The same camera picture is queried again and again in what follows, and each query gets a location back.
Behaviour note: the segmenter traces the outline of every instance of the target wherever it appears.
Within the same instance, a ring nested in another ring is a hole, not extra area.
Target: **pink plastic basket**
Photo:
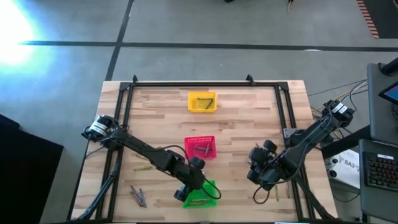
[[[195,147],[207,148],[207,144],[209,144],[209,151],[206,156],[205,150],[195,149]],[[214,136],[187,137],[185,138],[185,150],[189,159],[194,156],[199,159],[214,159],[217,157],[216,139]]]

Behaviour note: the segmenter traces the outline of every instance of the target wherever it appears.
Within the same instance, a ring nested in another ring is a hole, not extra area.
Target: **wooden tabletop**
[[[298,128],[313,123],[310,104],[301,80],[287,81]],[[120,82],[104,82],[97,114],[114,115]],[[212,114],[193,114],[187,109],[189,91],[215,91],[217,110]],[[121,110],[123,118],[126,97]],[[133,171],[149,162],[124,150],[114,222],[273,222],[297,221],[293,194],[287,196],[287,184],[279,184],[279,201],[275,190],[264,205],[255,204],[253,192],[258,188],[246,175],[248,154],[255,143],[269,139],[283,150],[278,108],[271,87],[143,87],[135,88],[129,115],[129,133],[153,147],[178,144],[184,147],[187,136],[215,136],[217,158],[206,160],[206,177],[215,180],[222,198],[215,208],[183,209],[174,199],[181,183],[157,170]],[[99,147],[90,143],[88,152]],[[106,150],[96,152],[84,163],[72,217],[81,215],[98,193],[103,175]],[[322,154],[312,150],[305,160],[308,181],[315,196],[333,216],[337,216]],[[139,207],[129,194],[130,185],[144,191],[147,208]],[[305,201],[300,191],[304,214]],[[260,191],[257,199],[265,198]],[[103,215],[108,211],[106,197]]]

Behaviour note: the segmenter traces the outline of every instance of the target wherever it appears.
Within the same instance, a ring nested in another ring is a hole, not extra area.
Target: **yellow plastic basket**
[[[212,113],[217,110],[217,94],[212,91],[191,91],[188,110],[192,113]]]

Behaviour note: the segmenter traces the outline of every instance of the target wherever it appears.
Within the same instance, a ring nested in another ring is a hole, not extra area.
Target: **green plastic basket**
[[[216,185],[215,180],[209,180],[211,184]],[[208,182],[203,184],[203,188],[212,196],[217,196],[216,189],[211,186]],[[192,203],[204,203],[203,205],[190,205]],[[217,206],[217,200],[207,196],[206,193],[200,190],[193,190],[189,195],[187,200],[182,204],[182,208],[211,208]]]

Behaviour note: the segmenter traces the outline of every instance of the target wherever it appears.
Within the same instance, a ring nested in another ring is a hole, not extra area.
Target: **concrete floor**
[[[16,40],[115,42],[128,0],[6,1],[17,26],[1,23],[0,113],[29,133],[66,147],[42,223],[67,217],[85,153],[80,132],[92,122],[114,47],[12,45]],[[125,42],[398,47],[376,40],[355,0],[285,1],[136,0]],[[389,62],[396,52],[312,52],[302,50],[215,50],[122,47],[112,80],[305,80],[307,93],[366,78],[368,63]],[[312,95],[318,106],[349,90]],[[367,94],[353,98],[358,112],[349,127],[369,123]],[[347,200],[351,193],[333,189]],[[339,217],[361,214],[360,199],[336,201]]]

